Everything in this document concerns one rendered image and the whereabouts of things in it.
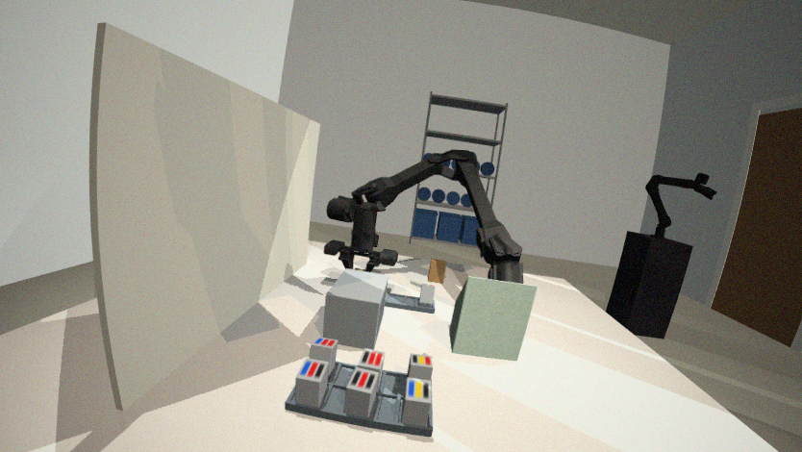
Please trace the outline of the large beige flat panel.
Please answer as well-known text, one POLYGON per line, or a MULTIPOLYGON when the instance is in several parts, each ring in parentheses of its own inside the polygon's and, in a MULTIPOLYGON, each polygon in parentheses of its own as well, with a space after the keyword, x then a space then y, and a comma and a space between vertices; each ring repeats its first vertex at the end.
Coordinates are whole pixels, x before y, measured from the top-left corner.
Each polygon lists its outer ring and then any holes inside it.
POLYGON ((97 25, 92 258, 125 411, 307 264, 320 124, 97 25))

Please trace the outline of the brown rectangular block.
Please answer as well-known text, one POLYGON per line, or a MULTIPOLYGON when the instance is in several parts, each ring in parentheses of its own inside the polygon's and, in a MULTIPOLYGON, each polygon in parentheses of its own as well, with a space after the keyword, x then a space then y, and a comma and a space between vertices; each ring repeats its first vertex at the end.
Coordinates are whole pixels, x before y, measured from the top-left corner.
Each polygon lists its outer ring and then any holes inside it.
POLYGON ((446 266, 447 261, 431 259, 428 281, 442 284, 446 266))

